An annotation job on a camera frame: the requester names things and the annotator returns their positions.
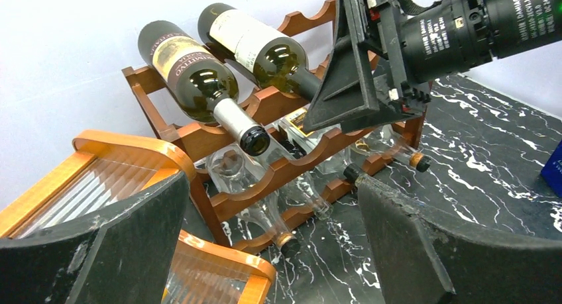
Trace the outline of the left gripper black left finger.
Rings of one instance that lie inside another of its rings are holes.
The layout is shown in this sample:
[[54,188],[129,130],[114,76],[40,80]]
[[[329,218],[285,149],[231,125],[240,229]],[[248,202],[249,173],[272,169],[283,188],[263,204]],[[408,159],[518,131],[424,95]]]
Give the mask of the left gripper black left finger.
[[178,172],[122,201],[1,240],[2,303],[159,303],[188,202]]

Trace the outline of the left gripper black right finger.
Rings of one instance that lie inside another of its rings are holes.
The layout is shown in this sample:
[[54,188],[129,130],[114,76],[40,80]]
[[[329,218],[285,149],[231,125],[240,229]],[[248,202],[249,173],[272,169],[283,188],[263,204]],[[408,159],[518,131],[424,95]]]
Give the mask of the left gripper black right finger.
[[560,303],[561,242],[487,228],[355,180],[386,303]]

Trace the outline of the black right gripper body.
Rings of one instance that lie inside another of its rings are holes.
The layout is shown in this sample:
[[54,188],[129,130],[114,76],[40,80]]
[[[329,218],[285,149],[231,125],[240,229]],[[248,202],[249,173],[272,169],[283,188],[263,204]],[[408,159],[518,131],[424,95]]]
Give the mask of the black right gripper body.
[[378,96],[405,117],[420,116],[431,100],[429,82],[492,60],[483,0],[369,0],[369,35],[389,61],[376,77]]

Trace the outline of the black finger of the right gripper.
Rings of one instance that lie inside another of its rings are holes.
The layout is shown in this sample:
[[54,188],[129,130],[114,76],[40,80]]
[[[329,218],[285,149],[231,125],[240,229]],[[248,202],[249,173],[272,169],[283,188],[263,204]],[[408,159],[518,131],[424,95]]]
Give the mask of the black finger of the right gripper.
[[369,52],[382,56],[368,0],[337,0],[333,49],[304,128],[315,131],[378,111]]
[[405,101],[391,100],[392,78],[389,65],[377,66],[373,71],[373,82],[375,96],[379,104],[378,111],[368,111],[366,114],[359,115],[353,119],[345,119],[340,123],[341,130],[345,133],[354,132],[371,127],[382,126],[385,124],[407,121],[421,117],[427,104],[431,101],[431,82],[415,85],[413,97],[406,98]]

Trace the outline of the green bottle with white label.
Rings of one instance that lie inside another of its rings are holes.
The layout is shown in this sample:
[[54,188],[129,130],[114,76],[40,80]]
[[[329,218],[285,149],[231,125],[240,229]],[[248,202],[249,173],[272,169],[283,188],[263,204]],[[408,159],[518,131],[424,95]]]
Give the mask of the green bottle with white label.
[[320,79],[309,69],[303,46],[279,30],[225,3],[200,14],[199,37],[210,51],[259,88],[275,87],[312,101]]

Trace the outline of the blue square bottle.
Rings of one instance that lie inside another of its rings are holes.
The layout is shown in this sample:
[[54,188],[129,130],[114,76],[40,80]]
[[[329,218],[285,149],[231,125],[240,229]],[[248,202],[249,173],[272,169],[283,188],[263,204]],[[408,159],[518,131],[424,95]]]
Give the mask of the blue square bottle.
[[550,188],[561,191],[561,142],[550,155],[540,174]]

